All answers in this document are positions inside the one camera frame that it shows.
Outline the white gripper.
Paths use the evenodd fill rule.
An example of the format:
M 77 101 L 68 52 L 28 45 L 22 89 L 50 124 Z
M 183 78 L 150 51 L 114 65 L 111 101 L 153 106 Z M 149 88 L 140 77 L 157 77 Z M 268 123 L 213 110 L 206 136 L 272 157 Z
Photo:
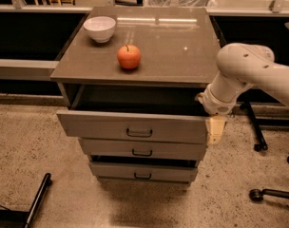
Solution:
M 206 113 L 209 115 L 227 115 L 234 107 L 233 103 L 225 103 L 217 99 L 208 86 L 204 92 L 200 92 L 195 96 L 195 100 L 200 102 Z M 224 116 L 213 116 L 206 119 L 207 144 L 217 144 L 223 134 L 226 125 Z

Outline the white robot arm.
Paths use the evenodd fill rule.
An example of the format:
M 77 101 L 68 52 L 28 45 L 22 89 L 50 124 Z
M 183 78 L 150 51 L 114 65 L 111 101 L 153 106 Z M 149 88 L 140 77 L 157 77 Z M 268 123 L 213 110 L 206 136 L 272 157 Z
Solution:
M 216 65 L 219 71 L 214 80 L 197 95 L 209 115 L 205 121 L 208 144 L 221 140 L 225 115 L 252 86 L 289 107 L 289 66 L 275 63 L 274 52 L 269 47 L 228 44 L 218 52 Z

